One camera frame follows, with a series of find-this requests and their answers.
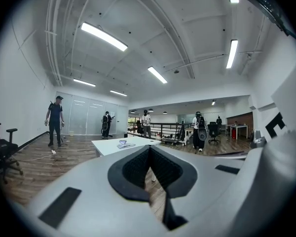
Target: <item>black chair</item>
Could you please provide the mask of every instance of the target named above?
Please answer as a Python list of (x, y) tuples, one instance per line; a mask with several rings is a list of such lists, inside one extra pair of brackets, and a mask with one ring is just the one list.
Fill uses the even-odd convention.
[(208, 143), (211, 143), (214, 141), (215, 143), (220, 142), (220, 140), (216, 140), (216, 137), (218, 136), (218, 125), (217, 124), (209, 124), (208, 125), (209, 135), (214, 138), (213, 140), (208, 140)]
[(12, 166), (15, 163), (17, 166), (19, 166), (19, 162), (17, 160), (8, 160), (18, 149), (18, 145), (12, 143), (12, 133), (17, 130), (18, 129), (16, 128), (7, 130), (7, 132), (10, 133), (9, 141), (0, 139), (0, 169), (2, 169), (2, 178), (5, 184), (8, 183), (5, 179), (5, 172), (7, 168), (18, 170), (20, 175), (23, 175), (23, 171), (20, 168)]

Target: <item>desk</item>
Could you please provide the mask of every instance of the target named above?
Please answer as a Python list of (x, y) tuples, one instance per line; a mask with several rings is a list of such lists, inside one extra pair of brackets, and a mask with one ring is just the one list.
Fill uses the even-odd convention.
[(233, 124), (225, 124), (225, 135), (227, 136), (228, 134), (228, 127), (229, 126), (234, 126)]
[[(130, 148), (142, 147), (145, 145), (158, 145), (161, 143), (161, 141), (159, 140), (150, 140), (150, 139), (145, 139), (138, 136), (123, 138), (123, 139), (113, 139), (113, 140), (93, 140), (91, 142), (93, 143), (95, 150), (99, 152), (100, 156), (107, 156), (126, 149), (130, 149), (130, 148), (119, 149), (117, 145), (119, 144), (120, 140), (126, 140), (127, 143), (129, 144), (136, 144), (134, 147), (130, 147)], [(152, 181), (155, 181), (155, 180), (156, 180), (156, 176), (153, 174)]]
[(233, 127), (236, 128), (236, 140), (238, 139), (238, 128), (243, 128), (243, 127), (246, 127), (247, 128), (247, 138), (248, 138), (248, 126), (247, 125), (232, 125), (230, 127), (230, 136), (231, 136), (231, 129)]

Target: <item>person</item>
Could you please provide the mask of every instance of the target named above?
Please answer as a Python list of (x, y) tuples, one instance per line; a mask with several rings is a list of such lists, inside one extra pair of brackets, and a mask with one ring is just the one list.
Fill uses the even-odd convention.
[(142, 126), (144, 128), (144, 138), (146, 138), (146, 133), (148, 132), (149, 139), (151, 139), (151, 129), (150, 129), (151, 117), (147, 110), (144, 110), (144, 115), (142, 117)]
[(196, 112), (195, 117), (193, 118), (192, 125), (194, 125), (193, 130), (193, 147), (197, 149), (199, 147), (199, 152), (202, 152), (204, 149), (205, 141), (202, 141), (198, 137), (198, 129), (200, 128), (206, 128), (206, 120), (201, 115), (200, 112)]
[(103, 126), (103, 133), (102, 133), (102, 139), (108, 139), (110, 127), (111, 127), (112, 118), (109, 115), (109, 112), (105, 112), (105, 115), (103, 116), (103, 124), (107, 123), (107, 129), (105, 130), (105, 125)]
[(218, 125), (218, 131), (219, 131), (219, 133), (221, 133), (221, 129), (222, 129), (222, 119), (221, 119), (221, 117), (218, 116), (218, 119), (216, 119), (216, 123)]
[(48, 107), (48, 111), (46, 114), (46, 120), (45, 123), (48, 123), (48, 117), (50, 114), (50, 118), (49, 118), (49, 144), (48, 146), (52, 146), (54, 145), (53, 140), (54, 140), (54, 130), (56, 131), (57, 134), (57, 143), (58, 143), (58, 147), (61, 146), (60, 143), (60, 119), (59, 116), (61, 117), (62, 120), (62, 126), (65, 125), (65, 121), (64, 121), (64, 116), (63, 116), (63, 107), (60, 105), (61, 104), (61, 100), (63, 98), (61, 96), (57, 96), (56, 97), (56, 102), (55, 103), (51, 103)]

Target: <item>black padding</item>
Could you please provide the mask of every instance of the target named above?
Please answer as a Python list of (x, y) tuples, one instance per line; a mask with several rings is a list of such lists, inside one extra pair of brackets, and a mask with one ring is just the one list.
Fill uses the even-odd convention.
[(218, 165), (215, 169), (221, 170), (223, 172), (231, 173), (231, 174), (238, 174), (240, 168), (233, 168), (225, 165)]
[(187, 223), (187, 220), (184, 217), (175, 214), (168, 196), (165, 201), (162, 223), (165, 224), (169, 230), (173, 230)]
[(109, 183), (124, 198), (149, 202), (149, 193), (144, 190), (145, 177), (149, 169), (148, 154), (149, 146), (144, 146), (109, 168)]
[(18, 129), (13, 128), (13, 129), (8, 129), (7, 132), (16, 132)]
[(196, 169), (188, 162), (156, 146), (144, 146), (109, 168), (109, 183), (126, 199), (148, 202), (144, 187), (150, 167), (169, 198), (186, 196), (197, 180)]
[(39, 216), (39, 219), (51, 227), (57, 228), (80, 193), (81, 190), (66, 188)]
[(156, 146), (150, 152), (151, 169), (169, 198), (186, 196), (197, 180), (196, 169)]

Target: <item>white wall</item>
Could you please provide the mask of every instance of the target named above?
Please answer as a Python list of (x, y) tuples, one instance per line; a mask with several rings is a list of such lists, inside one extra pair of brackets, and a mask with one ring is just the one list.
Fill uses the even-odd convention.
[(253, 109), (255, 129), (260, 129), (276, 107), (271, 97), (273, 93), (296, 69), (296, 40), (286, 36), (275, 25), (270, 28), (264, 50), (248, 74), (252, 86), (249, 102)]
[(8, 18), (0, 37), (0, 137), (9, 140), (6, 130), (17, 128), (13, 143), (19, 146), (47, 131), (44, 120), (49, 101), (55, 96), (37, 55), (37, 33), (31, 35), (32, 2)]
[(161, 114), (161, 115), (151, 115), (152, 123), (176, 123), (176, 114)]
[(235, 99), (230, 99), (225, 103), (225, 115), (226, 118), (242, 115), (252, 112), (249, 107), (249, 96), (241, 96)]
[(130, 109), (251, 94), (247, 77), (229, 71), (225, 73), (200, 79), (181, 79), (175, 82), (175, 89), (167, 83), (161, 90), (160, 87), (150, 87), (145, 95), (132, 97)]
[(97, 89), (97, 87), (90, 87), (84, 84), (80, 84), (78, 82), (73, 82), (73, 86), (63, 86), (63, 87), (55, 87), (56, 91), (76, 95), (80, 97), (90, 98), (98, 101), (103, 101), (107, 103), (112, 103), (116, 105), (123, 105), (128, 107), (129, 99), (128, 97), (119, 96), (114, 93), (103, 93)]

